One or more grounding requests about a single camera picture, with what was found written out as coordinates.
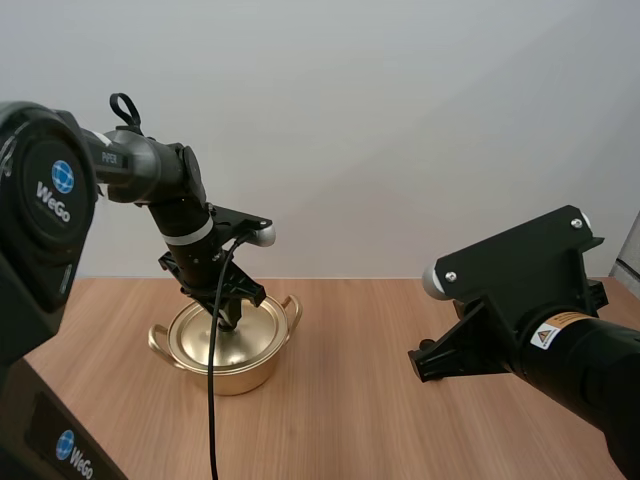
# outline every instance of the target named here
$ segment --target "blue globe logo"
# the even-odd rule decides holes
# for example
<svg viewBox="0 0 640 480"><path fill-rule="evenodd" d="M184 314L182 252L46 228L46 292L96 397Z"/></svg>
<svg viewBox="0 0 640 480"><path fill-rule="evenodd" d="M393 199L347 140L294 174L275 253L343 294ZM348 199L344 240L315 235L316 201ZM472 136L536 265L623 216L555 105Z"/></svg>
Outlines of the blue globe logo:
<svg viewBox="0 0 640 480"><path fill-rule="evenodd" d="M69 193L73 190L73 171L67 162L57 160L51 169L53 185L60 193Z"/></svg>
<svg viewBox="0 0 640 480"><path fill-rule="evenodd" d="M73 432L66 430L62 432L62 435L60 435L58 439L56 457L58 457L58 460L66 460L71 454L71 450L73 450Z"/></svg>

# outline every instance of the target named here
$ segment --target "pot lid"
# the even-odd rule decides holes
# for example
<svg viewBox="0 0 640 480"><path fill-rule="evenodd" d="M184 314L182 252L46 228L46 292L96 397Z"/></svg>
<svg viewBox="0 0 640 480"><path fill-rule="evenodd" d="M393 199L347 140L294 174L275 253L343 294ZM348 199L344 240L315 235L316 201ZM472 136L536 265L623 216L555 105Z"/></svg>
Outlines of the pot lid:
<svg viewBox="0 0 640 480"><path fill-rule="evenodd" d="M210 334L211 315L194 302L169 327L169 349L189 370L206 373ZM261 364L278 351L287 336L287 318L282 306L271 297L259 307L243 300L236 329L231 332L218 329L216 335L214 372L238 373Z"/></svg>

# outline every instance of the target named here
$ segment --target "gold pot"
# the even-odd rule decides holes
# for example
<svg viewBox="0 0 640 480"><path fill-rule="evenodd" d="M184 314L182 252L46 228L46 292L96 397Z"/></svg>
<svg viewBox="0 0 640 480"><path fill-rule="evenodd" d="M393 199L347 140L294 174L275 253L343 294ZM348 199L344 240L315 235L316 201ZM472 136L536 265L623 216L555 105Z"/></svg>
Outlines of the gold pot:
<svg viewBox="0 0 640 480"><path fill-rule="evenodd" d="M293 305L293 316L287 308ZM282 348L287 344L302 316L302 305L290 295L278 303L267 297L259 307L242 302L242 317L232 332L218 330L213 354L214 392L239 395L262 385L273 373ZM198 303L185 307L169 328L149 329L149 347L176 368L197 374L206 386L211 315ZM166 337L168 350L158 343Z"/></svg>

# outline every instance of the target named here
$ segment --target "robotic arm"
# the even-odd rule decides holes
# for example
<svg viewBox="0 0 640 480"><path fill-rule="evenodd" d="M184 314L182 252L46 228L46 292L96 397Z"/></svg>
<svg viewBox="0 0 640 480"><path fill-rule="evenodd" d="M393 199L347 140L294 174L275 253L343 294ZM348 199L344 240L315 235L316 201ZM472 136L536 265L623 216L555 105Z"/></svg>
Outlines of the robotic arm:
<svg viewBox="0 0 640 480"><path fill-rule="evenodd" d="M120 99L131 115L120 109ZM111 106L127 124L102 135L81 129L68 112L31 103L0 105L3 270L13 271L24 295L36 300L14 297L10 311L28 321L3 336L3 362L57 331L93 218L97 183L107 185L109 200L148 207L169 249L161 266L209 312L225 260L223 245L232 239L259 246L275 241L270 220L206 202L190 147L145 137L126 95L112 95ZM221 300L228 328L237 324L243 298L257 306L264 288L230 263ZM16 344L15 338L32 341Z"/></svg>
<svg viewBox="0 0 640 480"><path fill-rule="evenodd" d="M271 220L207 203L193 150L145 137L128 96L110 104L125 125L104 135L69 112L0 104L0 471L12 478L75 478L74 468L124 478L22 359L58 331L99 184L109 200L149 209L169 249L160 265L184 294L213 314L219 292L220 328L236 327L242 299L258 306L266 297L223 246L272 245ZM51 448L67 431L82 462Z"/></svg>
<svg viewBox="0 0 640 480"><path fill-rule="evenodd" d="M460 322L409 358L423 382L514 373L600 429L637 479L640 332L597 318L607 295L582 254L603 240L566 206L438 259L424 288L453 299Z"/></svg>

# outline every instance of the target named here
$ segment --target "white wall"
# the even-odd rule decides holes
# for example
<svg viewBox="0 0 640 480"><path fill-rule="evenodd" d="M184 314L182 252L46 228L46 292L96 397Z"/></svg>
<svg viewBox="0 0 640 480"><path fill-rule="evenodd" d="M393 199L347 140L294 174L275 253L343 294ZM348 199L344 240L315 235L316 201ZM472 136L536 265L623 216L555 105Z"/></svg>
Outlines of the white wall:
<svg viewBox="0 0 640 480"><path fill-rule="evenodd" d="M258 276L419 276L567 203L607 237L640 205L640 3L29 1L0 17L0 96L191 144L213 203L272 218ZM148 212L100 204L81 271L162 275Z"/></svg>

